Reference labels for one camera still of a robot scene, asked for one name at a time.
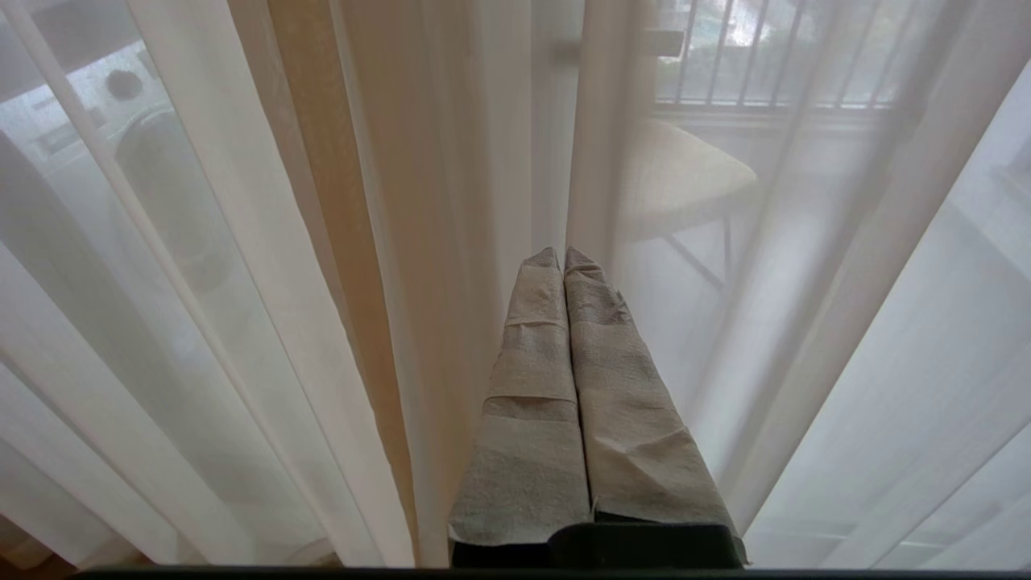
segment balcony railing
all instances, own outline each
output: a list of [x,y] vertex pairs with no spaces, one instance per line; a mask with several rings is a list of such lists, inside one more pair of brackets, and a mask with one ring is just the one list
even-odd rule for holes
[[[849,18],[816,105],[890,108],[942,3],[856,0],[845,6]],[[659,58],[659,108],[790,106],[816,63],[833,9],[822,0],[661,0],[659,26],[683,31],[684,43],[679,56]]]

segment chair leg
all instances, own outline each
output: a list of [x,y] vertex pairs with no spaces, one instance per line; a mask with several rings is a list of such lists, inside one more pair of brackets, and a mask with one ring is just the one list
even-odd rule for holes
[[720,279],[720,276],[714,274],[712,270],[708,269],[708,267],[706,267],[705,264],[703,264],[702,261],[699,260],[697,255],[692,253],[691,249],[688,249],[688,247],[683,243],[680,243],[678,239],[673,237],[672,234],[664,235],[662,236],[662,238],[665,239],[670,245],[672,245],[673,249],[676,249],[677,252],[680,253],[680,257],[687,260],[687,262],[691,264],[691,267],[695,268],[695,270],[699,274],[701,274],[701,276],[704,277],[706,281],[711,283],[712,286],[716,287],[717,293],[720,293],[721,295],[723,294],[723,285],[724,285],[723,280]]
[[723,216],[723,280],[730,284],[730,268],[733,258],[730,246],[730,215]]

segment beige chair seat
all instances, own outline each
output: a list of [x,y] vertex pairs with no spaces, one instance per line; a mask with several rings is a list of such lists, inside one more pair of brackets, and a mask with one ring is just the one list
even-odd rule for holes
[[[734,264],[731,216],[757,198],[756,173],[746,165],[661,121],[644,121],[631,136],[620,196],[622,235],[662,237],[720,293]],[[722,221],[723,275],[717,275],[674,236]]]

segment crumpled paper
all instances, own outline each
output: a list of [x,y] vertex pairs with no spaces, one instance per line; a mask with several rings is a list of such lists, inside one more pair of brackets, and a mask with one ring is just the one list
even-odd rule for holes
[[448,535],[542,544],[591,521],[562,271],[552,247],[520,266],[472,460]]
[[566,251],[565,287],[595,512],[665,523],[723,524],[734,536],[741,561],[747,561],[623,296],[601,266],[574,247]]

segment sheer curtain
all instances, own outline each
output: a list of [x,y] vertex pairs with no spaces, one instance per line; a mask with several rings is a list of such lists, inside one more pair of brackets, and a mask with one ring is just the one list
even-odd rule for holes
[[0,511],[78,566],[410,565],[228,7],[2,8]]
[[[976,310],[1011,312],[1017,326],[1023,307],[934,299],[931,279],[945,274],[920,268],[930,258],[914,252],[939,243],[929,224],[978,143],[988,146],[1003,99],[1023,102],[1015,82],[1031,56],[1027,6],[542,1],[471,3],[456,15],[433,2],[388,4],[341,5],[376,246],[391,247],[379,258],[394,276],[395,344],[413,356],[442,336],[490,344],[469,319],[500,320],[518,259],[576,244],[621,286],[756,566],[1027,564],[1016,502],[1028,489],[1003,483],[1019,476],[1019,452],[1008,472],[985,471],[1031,409],[1007,382],[1026,380],[1013,350],[1024,335]],[[397,24],[406,7],[420,41]],[[448,19],[474,27],[461,58],[434,33]],[[448,58],[464,61],[444,74]],[[464,138],[486,151],[463,150]],[[468,177],[484,167],[484,180]],[[963,259],[933,250],[950,261],[936,266],[945,272]],[[477,268],[484,253],[497,267]],[[914,275],[923,289],[895,306]],[[993,283],[986,275],[971,272],[970,283]],[[996,287],[1019,300],[1017,277]],[[494,292],[493,306],[475,303]],[[933,314],[914,313],[935,300]],[[418,320],[428,309],[439,318]],[[486,376],[447,369],[470,369],[473,353],[437,351],[399,371],[402,394],[424,402],[406,418],[418,415],[435,439],[412,447],[432,458],[415,473],[436,485],[417,499],[431,534],[441,526],[428,514],[446,513],[475,421],[461,402],[475,401]],[[961,398],[995,381],[992,393],[1011,399]],[[434,398],[448,402],[443,410],[425,403]],[[1006,424],[995,416],[1003,406]],[[470,427],[459,433],[457,421]],[[963,493],[974,474],[994,478],[980,485],[1003,486],[1012,507],[991,505],[995,488]],[[961,522],[946,515],[951,497],[982,504],[964,506]],[[924,531],[944,525],[938,518],[949,534]],[[932,557],[968,538],[998,552]]]
[[755,566],[1031,564],[1031,5],[0,7],[14,537],[445,566],[517,267],[571,243]]

